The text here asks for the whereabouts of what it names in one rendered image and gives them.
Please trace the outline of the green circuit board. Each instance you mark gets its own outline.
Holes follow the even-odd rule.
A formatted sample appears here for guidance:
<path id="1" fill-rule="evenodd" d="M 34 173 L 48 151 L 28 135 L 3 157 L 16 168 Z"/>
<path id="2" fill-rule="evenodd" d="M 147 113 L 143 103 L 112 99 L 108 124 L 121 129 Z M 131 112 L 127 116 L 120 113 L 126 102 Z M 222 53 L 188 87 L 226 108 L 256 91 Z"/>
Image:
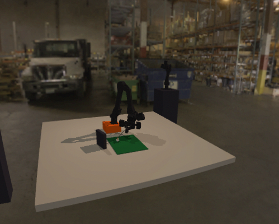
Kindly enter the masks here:
<path id="1" fill-rule="evenodd" d="M 143 143 L 141 143 L 133 134 L 106 139 L 117 155 L 148 150 L 148 148 Z"/>

